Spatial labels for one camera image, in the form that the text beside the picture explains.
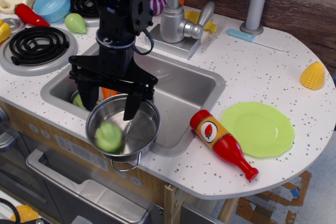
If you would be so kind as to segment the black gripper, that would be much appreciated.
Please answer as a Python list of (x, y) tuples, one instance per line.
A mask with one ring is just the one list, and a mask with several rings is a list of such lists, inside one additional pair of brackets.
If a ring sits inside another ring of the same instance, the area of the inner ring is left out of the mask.
[(141, 101), (153, 99), (158, 79), (135, 63), (133, 46), (100, 45), (97, 55), (71, 56), (69, 63), (70, 78), (75, 80), (82, 104), (88, 111), (96, 106), (100, 87), (128, 94), (124, 121), (134, 119)]

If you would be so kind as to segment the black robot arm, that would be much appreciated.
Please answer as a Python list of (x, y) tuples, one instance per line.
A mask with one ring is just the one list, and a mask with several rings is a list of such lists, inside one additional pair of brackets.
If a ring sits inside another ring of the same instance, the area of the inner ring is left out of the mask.
[(95, 56), (71, 56), (69, 73), (83, 105), (93, 110), (99, 87), (127, 94), (124, 120), (135, 117), (140, 105), (153, 98), (157, 78), (134, 60), (135, 40), (153, 24), (149, 0), (95, 0), (100, 25), (96, 33), (99, 52)]

